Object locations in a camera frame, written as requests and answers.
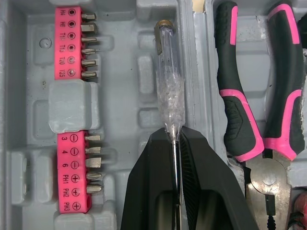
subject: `gray plastic tool case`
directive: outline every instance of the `gray plastic tool case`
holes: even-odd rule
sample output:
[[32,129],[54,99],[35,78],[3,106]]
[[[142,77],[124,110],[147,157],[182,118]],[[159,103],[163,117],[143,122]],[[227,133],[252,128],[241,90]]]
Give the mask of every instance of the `gray plastic tool case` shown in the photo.
[[[263,131],[274,72],[261,15],[275,1],[236,2],[238,70]],[[163,126],[157,109],[153,28],[161,19],[178,27],[186,126],[200,131],[227,162],[227,118],[217,88],[214,45],[219,3],[207,0],[204,13],[195,13],[191,0],[0,0],[0,230],[120,229],[129,172],[150,134]],[[54,81],[54,9],[61,5],[95,12],[99,29],[100,43],[93,46],[98,52],[91,56],[98,61],[102,123],[95,133],[104,137],[103,152],[114,160],[101,169],[106,173],[104,189],[92,196],[87,214],[58,212],[56,134],[48,125],[48,86]],[[307,1],[295,0],[293,7],[299,20],[307,12]],[[228,165],[243,186],[242,169]],[[305,150],[289,168],[294,190],[307,186],[306,174]]]

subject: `metal screwdriver shaft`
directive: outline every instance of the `metal screwdriver shaft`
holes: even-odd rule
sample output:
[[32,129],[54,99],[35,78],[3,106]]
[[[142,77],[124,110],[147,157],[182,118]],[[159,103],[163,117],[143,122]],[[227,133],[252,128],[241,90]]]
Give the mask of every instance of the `metal screwdriver shaft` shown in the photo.
[[157,62],[157,95],[159,112],[173,148],[174,181],[177,191],[175,210],[176,230],[181,229],[181,176],[179,132],[185,123],[184,79],[179,73],[176,30],[168,20],[154,28]]

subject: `voltage tester screwdriver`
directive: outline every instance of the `voltage tester screwdriver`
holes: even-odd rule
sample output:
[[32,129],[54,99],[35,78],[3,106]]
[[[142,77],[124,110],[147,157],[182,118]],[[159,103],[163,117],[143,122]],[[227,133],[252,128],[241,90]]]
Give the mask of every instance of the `voltage tester screwdriver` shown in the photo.
[[173,24],[159,21],[154,33],[157,95],[165,130],[150,136],[129,175],[121,229],[180,230],[184,198],[189,230],[256,230],[231,169],[202,134],[187,127],[181,130],[184,79]]

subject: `pliers jaw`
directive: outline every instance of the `pliers jaw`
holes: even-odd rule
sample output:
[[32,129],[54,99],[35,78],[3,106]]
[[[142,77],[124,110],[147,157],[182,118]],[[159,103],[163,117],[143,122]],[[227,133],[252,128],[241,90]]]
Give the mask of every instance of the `pliers jaw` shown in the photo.
[[287,161],[278,153],[273,158],[259,155],[246,162],[251,183],[246,199],[260,230],[285,230],[289,219],[291,186],[287,182]]

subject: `screwdriver bit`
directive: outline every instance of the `screwdriver bit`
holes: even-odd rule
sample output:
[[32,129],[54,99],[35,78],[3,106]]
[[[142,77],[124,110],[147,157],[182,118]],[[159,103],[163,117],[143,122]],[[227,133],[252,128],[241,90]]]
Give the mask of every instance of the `screwdriver bit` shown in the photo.
[[87,172],[86,173],[87,180],[97,180],[100,177],[102,177],[102,175],[101,173],[98,173],[98,172]]
[[97,25],[95,23],[81,23],[81,31],[84,33],[97,33]]
[[87,168],[100,168],[101,167],[101,157],[88,158],[85,160],[85,165]]
[[94,53],[96,53],[96,50],[95,49],[83,49],[83,50],[81,50],[81,53],[83,53],[83,54],[94,54]]
[[91,148],[86,148],[85,153],[86,154],[99,154],[101,152],[101,147],[91,147]]
[[81,18],[83,20],[96,20],[96,14],[95,13],[83,13],[81,14]]
[[82,37],[81,41],[82,42],[96,42],[97,38],[96,37]]
[[98,193],[102,190],[102,186],[99,184],[89,184],[86,186],[86,193],[93,194]]
[[85,79],[96,78],[97,73],[95,71],[85,71],[81,73],[81,77]]
[[81,65],[84,67],[96,66],[96,60],[82,60]]
[[89,140],[89,141],[95,141],[95,140],[100,140],[100,136],[99,135],[89,135],[89,136],[85,136],[84,139]]

